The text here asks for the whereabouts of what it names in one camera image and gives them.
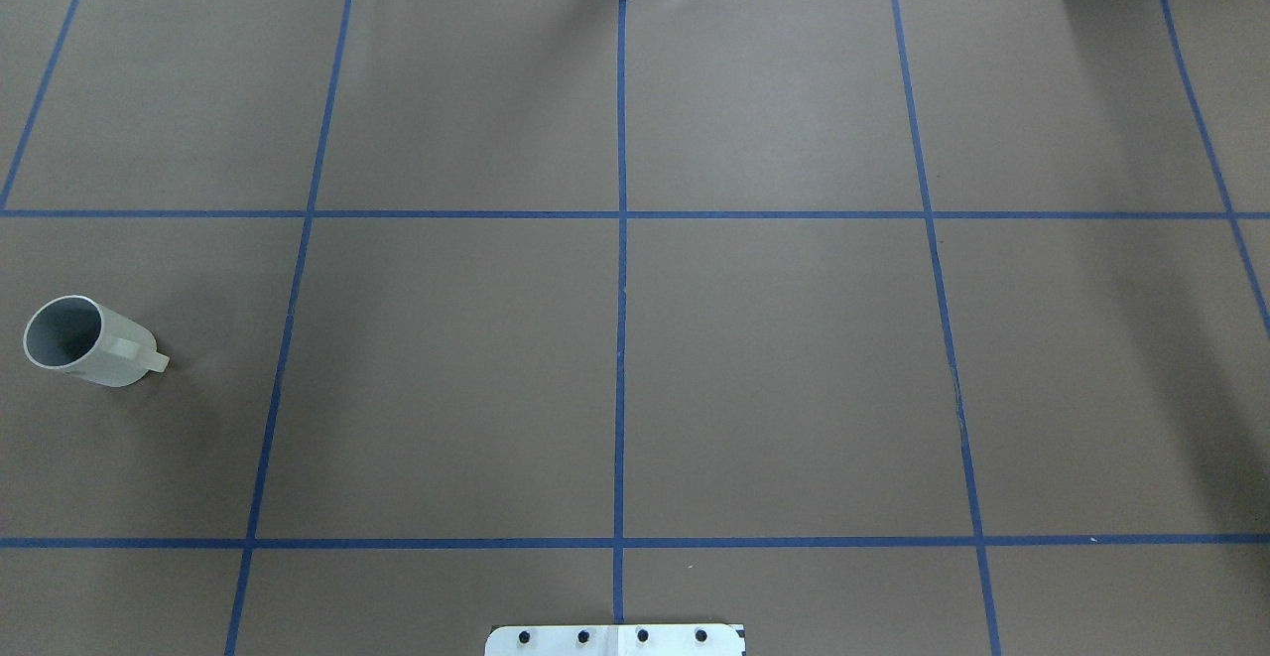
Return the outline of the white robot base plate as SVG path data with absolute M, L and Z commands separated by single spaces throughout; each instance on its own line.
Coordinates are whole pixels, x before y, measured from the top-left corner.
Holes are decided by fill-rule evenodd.
M 744 627 L 725 623 L 507 626 L 485 655 L 745 655 Z

